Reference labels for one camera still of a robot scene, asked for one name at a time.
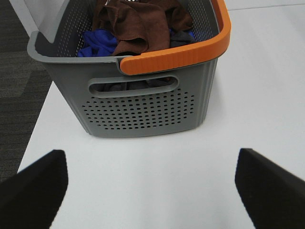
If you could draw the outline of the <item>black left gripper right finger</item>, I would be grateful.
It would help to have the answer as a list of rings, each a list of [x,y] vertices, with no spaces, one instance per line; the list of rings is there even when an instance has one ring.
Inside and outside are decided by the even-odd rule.
[[[235,186],[256,229],[303,229],[305,182],[250,148],[240,149]]]

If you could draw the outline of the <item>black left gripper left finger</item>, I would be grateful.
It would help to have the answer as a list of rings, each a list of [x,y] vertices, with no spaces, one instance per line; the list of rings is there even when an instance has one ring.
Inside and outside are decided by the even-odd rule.
[[[0,184],[2,229],[48,229],[68,187],[65,152],[52,150]]]

